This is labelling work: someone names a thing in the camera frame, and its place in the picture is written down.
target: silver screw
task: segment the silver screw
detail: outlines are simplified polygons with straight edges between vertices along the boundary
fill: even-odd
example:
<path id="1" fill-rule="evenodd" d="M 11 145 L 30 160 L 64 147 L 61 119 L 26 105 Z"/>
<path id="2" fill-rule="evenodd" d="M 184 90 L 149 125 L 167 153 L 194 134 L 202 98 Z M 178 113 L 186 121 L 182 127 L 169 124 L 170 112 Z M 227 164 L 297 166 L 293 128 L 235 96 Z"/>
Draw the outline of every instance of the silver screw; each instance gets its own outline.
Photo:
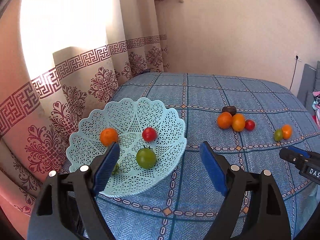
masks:
<path id="1" fill-rule="evenodd" d="M 231 165 L 231 169 L 233 170 L 233 171 L 239 171 L 239 166 L 238 165 L 235 165 L 235 164 L 233 164 L 233 165 Z"/>
<path id="2" fill-rule="evenodd" d="M 89 169 L 89 166 L 88 165 L 82 165 L 80 167 L 80 171 L 84 172 L 84 171 L 87 171 Z"/>
<path id="3" fill-rule="evenodd" d="M 56 174 L 57 174 L 56 171 L 50 171 L 50 172 L 49 172 L 49 177 L 53 177 L 53 176 L 55 176 Z"/>
<path id="4" fill-rule="evenodd" d="M 271 172 L 269 170 L 264 170 L 263 171 L 263 174 L 266 175 L 266 176 L 270 176 L 271 175 Z"/>

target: blue bedspread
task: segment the blue bedspread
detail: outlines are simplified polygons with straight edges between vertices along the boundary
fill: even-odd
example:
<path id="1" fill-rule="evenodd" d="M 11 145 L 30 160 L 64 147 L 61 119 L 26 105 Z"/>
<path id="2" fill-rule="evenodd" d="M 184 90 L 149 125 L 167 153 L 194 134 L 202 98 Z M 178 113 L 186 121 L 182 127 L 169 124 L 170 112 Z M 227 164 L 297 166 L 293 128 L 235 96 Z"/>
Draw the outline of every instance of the blue bedspread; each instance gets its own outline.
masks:
<path id="1" fill-rule="evenodd" d="M 279 149 L 295 145 L 320 152 L 319 130 L 304 106 L 285 87 L 273 82 L 215 75 L 145 73 L 122 85 L 113 101 L 122 98 L 159 99 L 177 109 L 186 122 L 187 149 L 176 170 L 147 192 L 125 198 L 97 197 L 97 203 L 118 240 L 202 239 L 216 217 L 223 197 L 201 163 L 199 144 L 208 141 L 215 152 L 245 171 L 272 172 L 287 208 L 292 236 L 299 231 L 305 199 L 315 184 L 279 158 Z M 216 120 L 223 106 L 253 119 L 250 132 L 221 130 Z M 276 143 L 274 130 L 293 127 L 290 141 Z M 250 195 L 244 198 L 233 235 L 241 232 Z"/>

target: power outlet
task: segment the power outlet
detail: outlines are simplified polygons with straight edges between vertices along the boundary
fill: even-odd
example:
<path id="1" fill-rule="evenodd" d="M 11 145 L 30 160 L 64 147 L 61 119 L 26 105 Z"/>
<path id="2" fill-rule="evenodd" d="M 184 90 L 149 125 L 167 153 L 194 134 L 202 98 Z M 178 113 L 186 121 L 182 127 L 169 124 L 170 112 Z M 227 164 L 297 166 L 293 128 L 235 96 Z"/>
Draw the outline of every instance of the power outlet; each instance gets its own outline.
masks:
<path id="1" fill-rule="evenodd" d="M 298 52 L 294 52 L 294 59 L 296 60 L 296 56 L 298 56 L 298 61 L 302 62 L 301 54 L 298 54 Z"/>

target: yellow-orange tomato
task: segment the yellow-orange tomato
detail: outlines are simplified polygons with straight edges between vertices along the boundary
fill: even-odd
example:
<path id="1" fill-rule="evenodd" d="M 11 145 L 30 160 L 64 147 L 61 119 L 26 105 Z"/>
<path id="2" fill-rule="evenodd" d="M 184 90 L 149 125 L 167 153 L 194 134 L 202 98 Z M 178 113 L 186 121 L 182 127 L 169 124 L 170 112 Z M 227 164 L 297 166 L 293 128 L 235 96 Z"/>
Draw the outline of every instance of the yellow-orange tomato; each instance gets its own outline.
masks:
<path id="1" fill-rule="evenodd" d="M 285 124 L 284 126 L 282 126 L 281 130 L 282 130 L 282 133 L 283 133 L 283 138 L 284 138 L 285 140 L 288 140 L 288 139 L 291 137 L 291 135 L 292 135 L 292 128 L 291 128 L 291 126 L 288 125 L 288 124 Z"/>
<path id="2" fill-rule="evenodd" d="M 232 124 L 232 115 L 228 112 L 223 112 L 218 116 L 217 124 L 221 129 L 228 129 Z"/>
<path id="3" fill-rule="evenodd" d="M 241 132 L 245 127 L 245 118 L 243 114 L 235 114 L 232 117 L 232 128 L 236 132 Z"/>
<path id="4" fill-rule="evenodd" d="M 109 146 L 113 142 L 117 142 L 119 139 L 116 129 L 106 128 L 100 134 L 100 141 L 104 146 Z"/>

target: light blue plastic basket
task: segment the light blue plastic basket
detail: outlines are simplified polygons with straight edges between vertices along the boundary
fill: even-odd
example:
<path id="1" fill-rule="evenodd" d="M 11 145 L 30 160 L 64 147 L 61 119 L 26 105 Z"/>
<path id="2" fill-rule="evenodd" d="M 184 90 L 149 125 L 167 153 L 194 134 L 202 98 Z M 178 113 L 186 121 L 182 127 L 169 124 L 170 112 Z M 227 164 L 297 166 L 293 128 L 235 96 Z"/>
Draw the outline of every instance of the light blue plastic basket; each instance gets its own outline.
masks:
<path id="1" fill-rule="evenodd" d="M 122 197 L 141 193 L 154 186 L 178 165 L 186 148 L 185 122 L 175 109 L 166 109 L 163 102 L 140 98 L 134 102 L 124 98 L 109 102 L 103 110 L 93 110 L 79 123 L 79 131 L 71 134 L 67 157 L 70 172 L 81 165 L 90 164 L 95 156 L 104 154 L 106 147 L 100 142 L 103 129 L 112 127 L 119 134 L 119 173 L 110 177 L 101 193 L 108 197 Z M 142 131 L 153 127 L 158 138 L 151 143 L 142 139 Z M 135 157 L 141 148 L 152 148 L 157 162 L 152 169 L 138 166 Z"/>

